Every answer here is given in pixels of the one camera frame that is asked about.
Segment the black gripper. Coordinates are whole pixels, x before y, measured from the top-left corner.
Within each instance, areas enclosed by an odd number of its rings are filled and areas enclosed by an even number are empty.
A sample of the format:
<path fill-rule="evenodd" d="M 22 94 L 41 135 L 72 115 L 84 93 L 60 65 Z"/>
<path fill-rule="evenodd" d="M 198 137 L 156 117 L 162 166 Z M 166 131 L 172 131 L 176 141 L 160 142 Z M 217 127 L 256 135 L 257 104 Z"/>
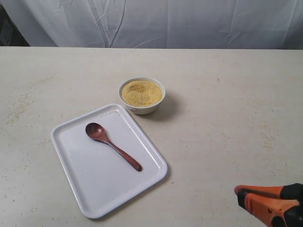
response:
<path fill-rule="evenodd" d="M 267 227 L 303 226 L 303 185 L 234 188 L 238 204 Z"/>

